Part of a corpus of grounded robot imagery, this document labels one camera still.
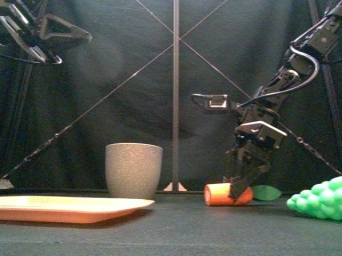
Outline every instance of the table surface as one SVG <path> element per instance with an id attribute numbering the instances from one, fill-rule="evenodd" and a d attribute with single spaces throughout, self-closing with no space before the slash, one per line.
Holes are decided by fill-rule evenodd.
<path id="1" fill-rule="evenodd" d="M 203 195 L 157 194 L 93 224 L 1 221 L 0 255 L 340 255 L 342 222 L 299 215 L 286 200 L 208 207 Z"/>

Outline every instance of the gray cup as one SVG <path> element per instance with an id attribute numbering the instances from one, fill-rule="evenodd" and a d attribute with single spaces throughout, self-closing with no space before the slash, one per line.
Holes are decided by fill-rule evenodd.
<path id="1" fill-rule="evenodd" d="M 163 148 L 141 143 L 105 146 L 105 182 L 111 197 L 151 200 L 161 171 Z"/>

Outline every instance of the black curtain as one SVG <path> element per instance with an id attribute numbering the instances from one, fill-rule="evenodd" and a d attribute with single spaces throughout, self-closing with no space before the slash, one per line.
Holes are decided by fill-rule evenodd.
<path id="1" fill-rule="evenodd" d="M 326 2 L 319 1 L 320 15 Z M 89 31 L 93 40 L 60 54 L 61 65 L 29 70 L 1 60 L 1 173 L 72 124 L 60 140 L 13 173 L 16 187 L 104 189 L 105 145 L 141 142 L 164 149 L 163 189 L 172 181 L 173 1 L 49 0 L 46 12 Z M 227 175 L 224 152 L 233 144 L 236 120 L 231 113 L 203 113 L 189 96 L 228 94 L 244 102 L 268 83 L 290 41 L 312 23 L 306 0 L 181 0 L 179 12 L 179 181 L 200 191 Z M 340 108 L 340 68 L 331 71 Z M 16 115 L 10 106 L 18 100 L 22 108 Z M 280 116 L 282 123 L 340 166 L 322 74 L 288 97 Z M 255 184 L 299 191 L 334 176 L 288 135 L 271 171 Z"/>

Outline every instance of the cup rim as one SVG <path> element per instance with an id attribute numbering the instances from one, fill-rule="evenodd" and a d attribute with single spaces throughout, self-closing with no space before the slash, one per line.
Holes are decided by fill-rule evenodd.
<path id="1" fill-rule="evenodd" d="M 117 142 L 117 143 L 112 143 L 112 144 L 108 144 L 105 146 L 107 147 L 111 147 L 111 146 L 119 146 L 119 145 L 136 145 L 136 146 L 149 146 L 149 147 L 156 147 L 156 148 L 160 148 L 163 149 L 160 146 L 156 146 L 153 144 L 147 144 L 147 143 L 139 143 L 139 142 Z"/>

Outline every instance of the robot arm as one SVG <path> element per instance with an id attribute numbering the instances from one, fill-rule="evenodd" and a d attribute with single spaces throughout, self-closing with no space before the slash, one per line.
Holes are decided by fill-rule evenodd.
<path id="1" fill-rule="evenodd" d="M 269 170 L 269 157 L 279 149 L 287 134 L 272 126 L 279 108 L 288 94 L 315 79 L 319 63 L 326 62 L 338 43 L 342 26 L 342 1 L 331 12 L 291 43 L 284 63 L 267 86 L 243 104 L 232 103 L 227 95 L 192 95 L 192 100 L 207 110 L 232 110 L 237 113 L 235 146 L 227 152 L 227 168 L 232 176 L 229 197 L 237 199 L 256 177 Z"/>
<path id="2" fill-rule="evenodd" d="M 21 0 L 0 0 L 0 23 L 21 49 L 36 61 L 46 64 L 60 64 L 56 52 L 90 41 L 90 34 L 46 14 L 36 19 Z M 2 37 L 0 45 L 10 40 Z"/>

